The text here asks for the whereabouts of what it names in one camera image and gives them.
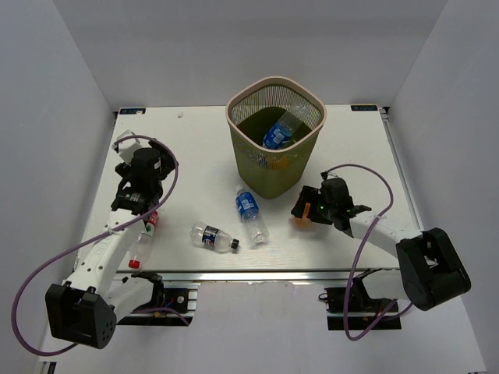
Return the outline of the orange juice bottle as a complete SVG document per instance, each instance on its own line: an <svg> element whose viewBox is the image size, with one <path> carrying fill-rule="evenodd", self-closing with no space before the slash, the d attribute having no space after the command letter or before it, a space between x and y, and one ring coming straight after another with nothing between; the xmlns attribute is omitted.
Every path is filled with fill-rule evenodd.
<svg viewBox="0 0 499 374"><path fill-rule="evenodd" d="M306 229L311 225L311 221L308 218L308 213L310 209L310 204L305 203L303 215L301 217L293 217L293 223L298 229Z"/></svg>
<svg viewBox="0 0 499 374"><path fill-rule="evenodd" d="M271 156L267 159L267 166L273 171L284 169L288 166L288 158L282 155Z"/></svg>

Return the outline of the blue label bottle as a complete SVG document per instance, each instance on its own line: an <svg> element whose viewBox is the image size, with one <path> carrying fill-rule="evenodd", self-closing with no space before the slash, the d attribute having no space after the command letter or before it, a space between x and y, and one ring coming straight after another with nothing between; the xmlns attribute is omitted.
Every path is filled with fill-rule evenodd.
<svg viewBox="0 0 499 374"><path fill-rule="evenodd" d="M294 103L271 126L265 134L262 146L269 150L279 150L286 146L302 123L308 119L311 107Z"/></svg>
<svg viewBox="0 0 499 374"><path fill-rule="evenodd" d="M251 245L266 244L270 235L253 194L237 185L235 204Z"/></svg>

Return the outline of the red label water bottle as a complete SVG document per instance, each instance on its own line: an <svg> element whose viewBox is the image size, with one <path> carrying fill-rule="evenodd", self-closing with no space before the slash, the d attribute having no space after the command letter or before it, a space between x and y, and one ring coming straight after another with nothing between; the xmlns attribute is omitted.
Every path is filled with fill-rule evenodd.
<svg viewBox="0 0 499 374"><path fill-rule="evenodd" d="M138 270L149 260L153 249L154 233L158 221L158 212L154 211L140 232L136 242L129 249L128 268Z"/></svg>

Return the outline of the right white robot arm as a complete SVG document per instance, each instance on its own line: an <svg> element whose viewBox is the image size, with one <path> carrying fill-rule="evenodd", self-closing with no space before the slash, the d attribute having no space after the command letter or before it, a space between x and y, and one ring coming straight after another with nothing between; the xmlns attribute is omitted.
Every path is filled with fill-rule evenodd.
<svg viewBox="0 0 499 374"><path fill-rule="evenodd" d="M351 238L370 243L395 257L394 270L375 268L353 277L353 304L371 310L381 299L407 300L422 311L432 309L471 289L471 280L448 234L404 228L356 205L344 179L304 186L291 210L297 219L332 225Z"/></svg>

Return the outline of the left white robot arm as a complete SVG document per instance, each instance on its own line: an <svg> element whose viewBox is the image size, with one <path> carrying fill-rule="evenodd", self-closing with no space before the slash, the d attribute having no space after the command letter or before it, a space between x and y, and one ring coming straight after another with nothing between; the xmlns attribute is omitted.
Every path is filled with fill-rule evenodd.
<svg viewBox="0 0 499 374"><path fill-rule="evenodd" d="M120 263L163 196L162 181L174 171L174 157L158 143L135 149L116 166L121 176L103 238L98 239L64 284L45 294L54 338L102 349L123 318L137 309L155 311L165 301L161 276L136 272L116 288L111 283Z"/></svg>

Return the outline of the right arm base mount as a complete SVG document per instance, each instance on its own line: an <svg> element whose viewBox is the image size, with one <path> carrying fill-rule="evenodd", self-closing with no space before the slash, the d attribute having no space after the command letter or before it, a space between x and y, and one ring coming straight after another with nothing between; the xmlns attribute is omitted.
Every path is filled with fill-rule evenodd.
<svg viewBox="0 0 499 374"><path fill-rule="evenodd" d="M345 288L325 288L318 295L318 301L326 306L327 329L329 331L343 331L343 302ZM365 330L389 304L386 298L372 299L357 295L354 291L350 293L349 299L349 329L354 332ZM398 304L374 327L375 330L400 330L401 320L395 317L399 313Z"/></svg>

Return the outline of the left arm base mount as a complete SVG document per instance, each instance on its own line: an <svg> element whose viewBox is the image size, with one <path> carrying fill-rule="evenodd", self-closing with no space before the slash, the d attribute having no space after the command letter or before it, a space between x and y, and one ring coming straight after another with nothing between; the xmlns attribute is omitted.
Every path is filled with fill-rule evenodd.
<svg viewBox="0 0 499 374"><path fill-rule="evenodd" d="M188 326L196 311L199 284L166 282L164 295L157 305L142 305L137 310L160 308L160 310L134 312L118 322L123 326Z"/></svg>

